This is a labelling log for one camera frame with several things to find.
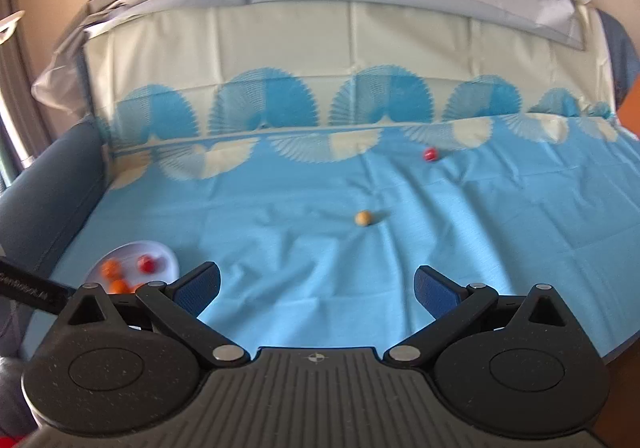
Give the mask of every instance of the gray curtain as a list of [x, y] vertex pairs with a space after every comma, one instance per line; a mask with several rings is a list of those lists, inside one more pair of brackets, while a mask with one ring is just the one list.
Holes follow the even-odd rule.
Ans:
[[4, 192], [14, 182], [20, 171], [20, 164], [15, 156], [13, 145], [0, 121], [0, 193]]
[[[18, 10], [15, 0], [0, 0], [0, 18]], [[31, 97], [31, 76], [21, 37], [18, 24], [15, 34], [0, 46], [0, 92], [27, 153], [35, 158], [51, 144], [51, 138], [37, 101]]]

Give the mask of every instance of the small plate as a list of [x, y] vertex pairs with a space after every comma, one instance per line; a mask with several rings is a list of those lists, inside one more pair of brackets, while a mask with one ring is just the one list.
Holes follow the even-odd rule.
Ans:
[[[143, 254], [150, 255], [156, 261], [156, 272], [145, 274], [138, 270], [138, 258]], [[175, 258], [173, 251], [160, 242], [140, 240], [121, 245], [104, 255], [91, 268], [85, 282], [97, 282], [108, 292], [109, 282], [100, 275], [100, 266], [110, 258], [120, 262], [123, 278], [131, 287], [152, 280], [160, 280], [170, 284], [180, 276], [178, 259]]]

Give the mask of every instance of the red ball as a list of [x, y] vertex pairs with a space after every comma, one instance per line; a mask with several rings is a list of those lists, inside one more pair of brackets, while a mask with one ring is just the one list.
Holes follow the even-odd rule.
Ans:
[[148, 254], [143, 254], [138, 258], [138, 270], [145, 274], [156, 272], [156, 261]]
[[436, 150], [436, 148], [433, 148], [433, 147], [427, 148], [422, 154], [422, 157], [424, 158], [425, 161], [437, 161], [438, 151]]

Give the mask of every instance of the red object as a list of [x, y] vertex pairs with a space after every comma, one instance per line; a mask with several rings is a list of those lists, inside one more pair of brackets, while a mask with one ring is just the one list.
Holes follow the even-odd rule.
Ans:
[[0, 448], [11, 448], [12, 446], [17, 445], [23, 437], [17, 437], [15, 439], [11, 439], [10, 437], [0, 437]]
[[438, 151], [436, 150], [436, 148], [433, 148], [433, 147], [427, 148], [422, 154], [422, 157], [424, 158], [425, 161], [437, 161]]
[[145, 274], [156, 272], [156, 261], [148, 254], [143, 254], [138, 258], [138, 270]]

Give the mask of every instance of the orange object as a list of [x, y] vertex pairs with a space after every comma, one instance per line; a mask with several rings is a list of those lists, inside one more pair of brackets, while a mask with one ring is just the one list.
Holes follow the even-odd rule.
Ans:
[[640, 76], [626, 94], [618, 110], [618, 118], [622, 126], [640, 136]]
[[122, 266], [115, 258], [110, 258], [105, 260], [100, 266], [100, 274], [106, 280], [118, 280], [122, 278]]
[[114, 280], [109, 284], [110, 294], [126, 294], [131, 292], [131, 286], [124, 280]]

